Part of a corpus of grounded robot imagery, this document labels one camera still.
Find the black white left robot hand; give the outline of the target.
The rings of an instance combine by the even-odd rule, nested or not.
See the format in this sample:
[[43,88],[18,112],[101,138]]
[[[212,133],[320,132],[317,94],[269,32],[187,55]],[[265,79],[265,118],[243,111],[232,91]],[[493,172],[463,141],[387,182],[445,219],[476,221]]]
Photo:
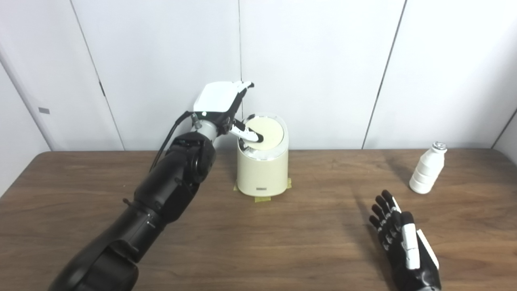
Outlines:
[[243,140],[261,143],[264,137],[246,127],[236,118],[242,100],[250,88],[251,81],[212,82],[205,86],[196,99],[193,112],[195,131],[214,142],[221,135],[233,134]]

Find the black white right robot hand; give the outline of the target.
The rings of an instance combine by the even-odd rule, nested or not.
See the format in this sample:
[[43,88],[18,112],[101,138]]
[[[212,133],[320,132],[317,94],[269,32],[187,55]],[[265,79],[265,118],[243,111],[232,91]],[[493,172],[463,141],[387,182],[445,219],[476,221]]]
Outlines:
[[375,197],[369,221],[391,267],[399,291],[441,291],[439,262],[411,212],[402,211],[395,197],[382,190]]

